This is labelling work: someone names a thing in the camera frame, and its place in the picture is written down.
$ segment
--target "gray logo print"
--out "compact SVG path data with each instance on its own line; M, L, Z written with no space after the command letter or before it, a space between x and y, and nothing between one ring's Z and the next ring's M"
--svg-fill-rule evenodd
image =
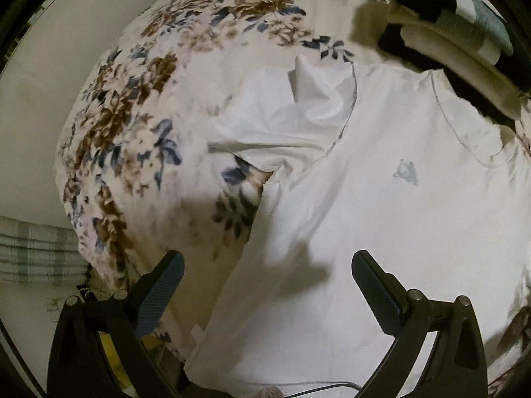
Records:
M404 160L400 160L400 164L398 165L397 171L393 174L393 178L402 178L418 186L417 172L415 171L413 162L405 163Z

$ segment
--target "bed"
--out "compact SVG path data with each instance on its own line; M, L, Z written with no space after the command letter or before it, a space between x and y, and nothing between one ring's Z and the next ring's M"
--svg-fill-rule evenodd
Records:
M289 68L297 55L314 65L418 71L378 46L388 2L159 0L89 75L58 141L59 193L80 253L109 293L132 286L168 249L184 254L187 273L158 328L183 360L242 254L271 175L209 149L212 122L249 69Z

